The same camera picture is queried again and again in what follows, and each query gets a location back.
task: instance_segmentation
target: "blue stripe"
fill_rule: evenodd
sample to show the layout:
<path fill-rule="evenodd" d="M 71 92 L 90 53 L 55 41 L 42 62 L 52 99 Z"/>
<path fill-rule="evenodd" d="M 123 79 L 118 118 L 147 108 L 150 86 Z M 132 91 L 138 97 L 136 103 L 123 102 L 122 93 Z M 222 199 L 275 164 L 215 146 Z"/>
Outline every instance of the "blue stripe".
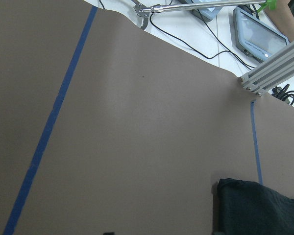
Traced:
<path fill-rule="evenodd" d="M 55 102 L 53 104 L 53 109 L 48 117 L 45 128 L 43 130 L 43 133 L 39 139 L 36 151 L 34 153 L 32 161 L 30 163 L 30 167 L 27 170 L 27 173 L 25 175 L 21 189 L 20 189 L 19 194 L 15 200 L 12 212 L 11 212 L 9 220 L 5 226 L 3 235 L 12 235 L 14 233 L 14 229 L 15 229 L 17 222 L 20 218 L 23 206 L 25 204 L 26 198 L 27 198 L 29 191 L 30 191 L 30 187 L 33 183 L 34 177 L 35 177 L 36 172 L 39 167 L 39 163 L 41 161 L 43 153 L 46 149 L 46 145 L 47 145 L 49 138 L 50 138 L 50 135 L 52 133 L 53 125 L 58 117 L 59 112 L 60 112 L 65 94 L 69 88 L 74 70 L 76 68 L 79 57 L 80 57 L 81 52 L 83 50 L 87 35 L 89 33 L 89 30 L 90 30 L 90 27 L 91 27 L 92 22 L 94 20 L 96 12 L 97 12 L 97 8 L 93 6 L 90 13 L 89 13 L 89 16 L 88 16 L 88 19 L 87 19 L 86 24 L 84 26 L 84 29 L 82 31 L 82 34 L 79 38 L 79 41 L 77 43 L 77 46 L 76 46 L 75 52 L 73 54 L 73 57 L 71 59 L 68 70 L 64 76 L 64 79 L 63 79 L 62 85 L 60 87 L 58 96 L 55 99 Z"/>
<path fill-rule="evenodd" d="M 261 174 L 261 165 L 260 165 L 260 157 L 259 157 L 259 150 L 258 150 L 258 141 L 257 141 L 257 134 L 256 134 L 256 124 L 255 124 L 255 115 L 254 115 L 254 106 L 256 101 L 252 101 L 250 103 L 250 117 L 251 117 L 251 127 L 253 130 L 253 138 L 254 138 L 254 147 L 255 147 L 255 155 L 256 155 L 256 164 L 257 164 L 257 172 L 258 172 L 258 181 L 261 185 L 263 185 L 263 177 Z"/>

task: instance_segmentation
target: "green plastic part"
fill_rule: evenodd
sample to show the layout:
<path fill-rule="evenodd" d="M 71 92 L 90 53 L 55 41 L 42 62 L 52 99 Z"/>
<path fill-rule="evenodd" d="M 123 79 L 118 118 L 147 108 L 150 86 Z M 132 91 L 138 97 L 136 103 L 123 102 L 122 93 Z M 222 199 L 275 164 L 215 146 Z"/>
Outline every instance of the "green plastic part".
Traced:
<path fill-rule="evenodd" d="M 257 10 L 257 12 L 261 12 L 266 7 L 269 7 L 269 10 L 274 10 L 276 8 L 276 0 L 267 0 L 265 3 L 261 4 L 261 7 Z"/>

